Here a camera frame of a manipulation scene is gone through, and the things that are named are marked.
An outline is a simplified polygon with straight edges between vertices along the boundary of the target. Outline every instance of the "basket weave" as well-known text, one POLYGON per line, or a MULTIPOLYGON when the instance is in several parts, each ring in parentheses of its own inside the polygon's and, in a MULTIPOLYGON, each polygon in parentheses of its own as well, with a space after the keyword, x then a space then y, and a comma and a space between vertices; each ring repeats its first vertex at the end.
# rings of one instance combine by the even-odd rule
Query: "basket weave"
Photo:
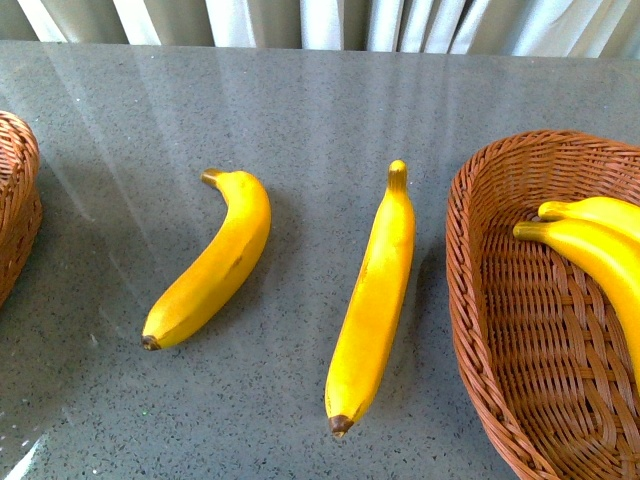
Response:
POLYGON ((40 166, 31 128, 0 111, 0 306, 22 271, 42 221, 35 185, 40 166))
POLYGON ((640 402, 622 328, 582 270, 512 229, 546 200, 640 205, 640 148, 577 131, 494 142, 455 176, 447 282, 462 380, 522 479, 640 478, 640 402))

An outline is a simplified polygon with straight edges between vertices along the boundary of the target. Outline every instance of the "curtain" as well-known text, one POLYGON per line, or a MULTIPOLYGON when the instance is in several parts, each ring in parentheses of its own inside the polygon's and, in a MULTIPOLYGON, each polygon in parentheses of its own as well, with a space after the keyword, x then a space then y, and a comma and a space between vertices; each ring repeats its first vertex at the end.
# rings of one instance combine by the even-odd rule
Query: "curtain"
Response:
POLYGON ((0 39, 640 58, 638 0, 0 0, 0 39))

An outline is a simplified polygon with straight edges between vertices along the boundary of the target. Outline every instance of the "fake banana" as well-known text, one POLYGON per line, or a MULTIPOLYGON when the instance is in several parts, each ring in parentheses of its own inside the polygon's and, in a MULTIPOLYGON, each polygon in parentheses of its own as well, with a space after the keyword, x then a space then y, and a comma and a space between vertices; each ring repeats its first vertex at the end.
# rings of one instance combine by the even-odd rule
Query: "fake banana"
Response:
POLYGON ((589 274, 613 305, 640 380, 640 244, 607 226, 567 218, 519 222, 513 235, 542 242, 589 274))
POLYGON ((538 208, 538 216, 543 220, 590 220, 640 242, 640 207, 617 198, 589 197, 577 202, 545 202, 538 208))
POLYGON ((377 393, 404 301, 415 235, 407 168, 395 160, 327 374, 325 407, 336 437, 362 418, 377 393))
POLYGON ((220 190, 227 215, 207 248, 149 311, 142 330, 147 350, 174 346, 207 323, 247 279, 269 236, 271 206, 256 177, 207 169, 200 178, 220 190))

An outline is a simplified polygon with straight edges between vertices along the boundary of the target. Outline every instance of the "brown banana tip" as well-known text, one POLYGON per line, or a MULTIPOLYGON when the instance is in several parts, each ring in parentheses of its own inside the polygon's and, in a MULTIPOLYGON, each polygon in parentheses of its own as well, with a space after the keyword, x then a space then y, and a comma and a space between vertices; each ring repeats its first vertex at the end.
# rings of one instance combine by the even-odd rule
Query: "brown banana tip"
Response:
POLYGON ((162 347, 158 343, 158 340, 153 335, 143 335, 142 346, 145 350, 160 350, 162 347))
POLYGON ((346 415, 336 415, 329 419, 329 428, 336 438, 342 438, 353 427, 353 420, 346 415))

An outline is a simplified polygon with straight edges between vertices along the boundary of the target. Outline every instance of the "speckled countertop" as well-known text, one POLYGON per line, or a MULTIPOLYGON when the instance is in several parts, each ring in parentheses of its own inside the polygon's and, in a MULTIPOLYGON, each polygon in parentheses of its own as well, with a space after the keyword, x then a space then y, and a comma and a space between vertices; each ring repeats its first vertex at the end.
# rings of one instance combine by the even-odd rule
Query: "speckled countertop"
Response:
POLYGON ((515 478, 451 344, 449 182, 525 130, 640 144, 638 92, 637 61, 0 42, 0 109, 38 138, 45 209, 0 310, 0 476, 515 478), (409 291, 374 404, 336 440, 325 375, 395 158, 409 291), (263 180, 271 237, 215 320, 147 352, 148 309, 226 211, 207 167, 263 180))

